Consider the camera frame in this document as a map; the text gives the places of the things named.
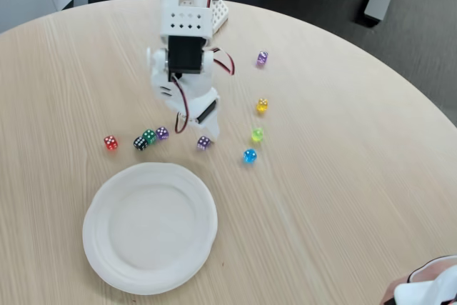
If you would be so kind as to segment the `person's hand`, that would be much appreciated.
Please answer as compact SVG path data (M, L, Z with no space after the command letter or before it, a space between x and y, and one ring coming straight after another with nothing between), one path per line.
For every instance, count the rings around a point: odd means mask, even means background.
M456 255L434 258L393 281L380 304L456 304Z

